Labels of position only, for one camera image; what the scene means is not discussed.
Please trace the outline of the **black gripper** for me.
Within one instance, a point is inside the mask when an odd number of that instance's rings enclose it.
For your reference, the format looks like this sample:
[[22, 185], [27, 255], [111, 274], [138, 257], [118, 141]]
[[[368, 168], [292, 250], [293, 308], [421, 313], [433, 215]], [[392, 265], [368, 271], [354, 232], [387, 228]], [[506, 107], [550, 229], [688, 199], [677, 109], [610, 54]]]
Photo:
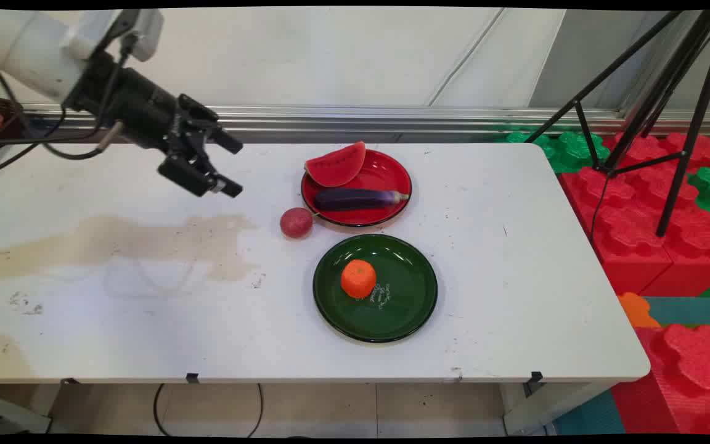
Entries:
[[226, 132], [219, 115], [186, 94], [172, 95], [133, 68], [119, 67], [107, 52], [88, 60], [67, 98], [67, 107], [92, 113], [106, 128], [122, 121], [122, 137], [141, 148], [162, 151], [166, 157], [158, 166], [158, 173], [197, 197], [212, 193], [234, 199], [244, 189], [217, 171], [205, 147], [184, 149], [169, 143], [175, 115], [180, 110], [181, 128], [202, 134], [231, 154], [238, 154], [244, 144]]

